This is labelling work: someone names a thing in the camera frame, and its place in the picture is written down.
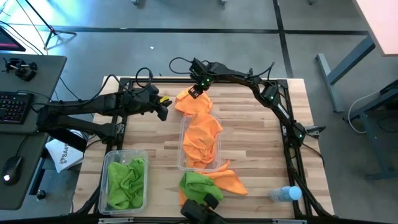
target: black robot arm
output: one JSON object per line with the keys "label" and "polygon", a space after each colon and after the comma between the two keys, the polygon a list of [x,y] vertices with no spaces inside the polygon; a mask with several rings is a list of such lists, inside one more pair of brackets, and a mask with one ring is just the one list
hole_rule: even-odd
{"label": "black robot arm", "polygon": [[253,75],[251,71],[249,73],[237,72],[218,62],[210,62],[205,65],[196,58],[192,61],[190,71],[191,78],[197,81],[189,91],[192,97],[196,98],[201,95],[215,81],[227,80],[231,83],[247,86],[253,92],[255,99],[262,106],[270,108],[286,127],[289,143],[297,147],[302,145],[306,130],[290,117],[280,97],[278,97],[278,94],[280,94],[278,87],[271,82],[263,80],[259,75]]}
{"label": "black robot arm", "polygon": [[156,111],[159,119],[165,121],[167,107],[172,102],[158,94],[156,86],[147,85],[145,88],[132,88],[129,91],[100,95],[91,100],[53,101],[39,109],[37,126],[40,132],[48,133],[53,138],[83,152],[86,141],[71,133],[69,129],[96,134],[104,144],[114,145],[119,141],[119,134],[124,131],[123,125],[96,124],[69,115],[98,113],[103,116],[129,116]]}

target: clear plastic bin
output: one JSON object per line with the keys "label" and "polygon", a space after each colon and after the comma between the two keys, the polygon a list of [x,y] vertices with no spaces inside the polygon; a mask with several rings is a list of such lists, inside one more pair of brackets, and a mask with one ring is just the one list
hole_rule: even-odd
{"label": "clear plastic bin", "polygon": [[[218,123],[221,125],[220,119],[212,115]],[[218,168],[220,168],[221,164],[221,157],[220,157],[220,149],[221,149],[221,135],[217,134],[216,136],[216,144],[215,144],[215,151],[214,151],[214,159],[213,162],[209,163],[206,168],[201,169],[201,168],[191,168],[187,167],[187,155],[185,151],[182,149],[182,144],[184,141],[184,136],[185,132],[187,131],[190,123],[192,120],[192,116],[185,116],[181,120],[181,131],[180,131],[180,143],[178,144],[178,161],[177,161],[177,166],[180,170],[185,170],[185,171],[199,171],[199,172],[213,172],[217,171]]]}
{"label": "clear plastic bin", "polygon": [[[108,166],[112,162],[128,165],[133,159],[144,159],[144,195],[141,208],[118,210],[108,205],[109,181]],[[103,215],[118,215],[141,212],[147,203],[147,180],[148,180],[148,153],[145,150],[120,150],[111,151],[105,155],[102,168],[101,189],[99,193],[98,210]]]}

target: orange cloth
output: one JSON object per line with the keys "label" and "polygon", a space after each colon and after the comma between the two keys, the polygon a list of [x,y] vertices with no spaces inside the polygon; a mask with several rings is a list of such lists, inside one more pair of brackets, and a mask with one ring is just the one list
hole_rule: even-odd
{"label": "orange cloth", "polygon": [[211,107],[213,107],[213,102],[210,101],[206,92],[203,92],[198,98],[194,99],[189,95],[189,89],[191,89],[191,87],[177,95],[174,108],[181,111],[184,116],[193,115],[195,113],[209,113]]}
{"label": "orange cloth", "polygon": [[[244,188],[244,185],[239,180],[238,176],[232,170],[228,170],[230,161],[221,166],[216,172],[197,172],[198,174],[208,176],[211,180],[214,180],[214,184],[220,189],[227,190],[229,192],[247,195],[248,191]],[[187,197],[181,191],[179,192],[179,204],[184,205]]]}
{"label": "orange cloth", "polygon": [[213,162],[216,148],[216,135],[223,128],[210,114],[197,113],[184,134],[182,148],[187,156],[187,167],[206,168]]}

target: plastic bottle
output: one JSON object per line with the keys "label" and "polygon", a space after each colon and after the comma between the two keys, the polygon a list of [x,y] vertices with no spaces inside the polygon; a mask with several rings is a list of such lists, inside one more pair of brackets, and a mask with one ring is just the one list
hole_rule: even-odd
{"label": "plastic bottle", "polygon": [[297,186],[285,186],[269,192],[269,197],[275,202],[292,202],[300,199],[301,196],[301,189]]}

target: green towel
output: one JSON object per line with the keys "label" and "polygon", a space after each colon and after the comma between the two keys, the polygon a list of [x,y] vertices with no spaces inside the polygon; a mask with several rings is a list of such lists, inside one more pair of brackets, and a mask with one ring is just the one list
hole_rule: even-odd
{"label": "green towel", "polygon": [[115,209],[139,208],[144,196],[143,159],[133,159],[128,166],[112,162],[108,166],[108,204]]}
{"label": "green towel", "polygon": [[180,188],[188,199],[205,203],[206,194],[212,194],[217,200],[224,198],[221,190],[214,185],[214,180],[195,172],[185,172],[180,181]]}

